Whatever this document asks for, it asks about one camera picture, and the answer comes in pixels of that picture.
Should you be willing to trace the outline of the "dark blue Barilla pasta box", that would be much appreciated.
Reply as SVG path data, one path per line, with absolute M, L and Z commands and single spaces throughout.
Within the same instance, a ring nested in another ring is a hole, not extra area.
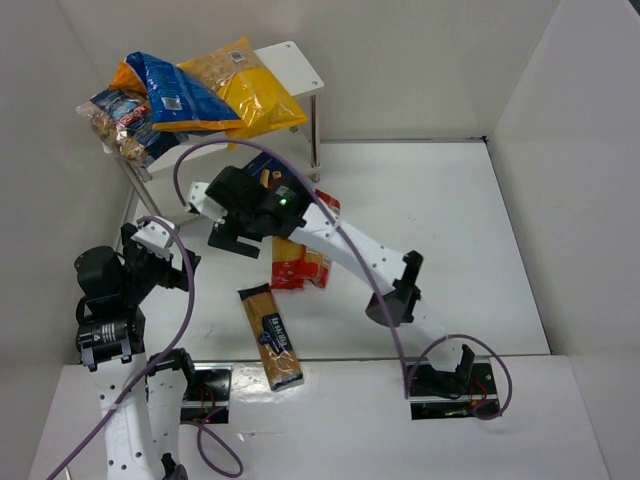
M 264 187 L 269 187 L 281 178 L 294 177 L 286 165 L 267 153 L 254 157 L 242 170 Z

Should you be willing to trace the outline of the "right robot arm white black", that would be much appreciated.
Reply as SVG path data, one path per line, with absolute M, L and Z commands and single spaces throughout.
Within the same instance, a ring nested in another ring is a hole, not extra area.
M 422 299 L 417 285 L 422 255 L 388 248 L 342 220 L 300 174 L 263 186 L 244 170 L 227 166 L 212 181 L 193 183 L 187 200 L 193 211 L 212 220 L 211 247 L 257 258 L 259 241 L 280 237 L 327 256 L 361 279 L 372 291 L 365 313 L 389 329 L 406 385 L 417 367 L 407 362 L 398 335 L 402 325 L 414 325 L 426 336 L 420 360 L 449 377 L 468 378 L 473 352 L 460 344 L 444 347 L 451 336 L 430 319 Z

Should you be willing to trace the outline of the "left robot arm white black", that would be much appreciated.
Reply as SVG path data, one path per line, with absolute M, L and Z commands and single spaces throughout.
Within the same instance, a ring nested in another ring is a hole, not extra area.
M 76 307 L 76 347 L 98 389 L 110 479 L 185 479 L 178 433 L 183 396 L 194 375 L 175 340 L 157 354 L 145 349 L 142 301 L 156 287 L 187 293 L 195 303 L 199 256 L 182 246 L 177 227 L 143 217 L 121 228 L 122 249 L 89 249 L 74 262 L 83 292 Z M 182 265 L 172 264 L 172 246 Z

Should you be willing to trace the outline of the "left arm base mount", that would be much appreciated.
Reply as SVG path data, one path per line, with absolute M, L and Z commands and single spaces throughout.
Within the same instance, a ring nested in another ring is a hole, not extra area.
M 185 422 L 226 424 L 231 373 L 229 364 L 156 369 L 147 376 L 151 424 L 171 428 Z

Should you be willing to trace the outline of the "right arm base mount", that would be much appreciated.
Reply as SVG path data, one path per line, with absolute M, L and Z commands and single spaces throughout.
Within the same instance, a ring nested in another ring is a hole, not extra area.
M 409 402 L 414 421 L 487 417 L 501 408 L 488 361 L 473 365 L 467 384 L 456 382 L 429 364 L 421 364 L 411 380 Z

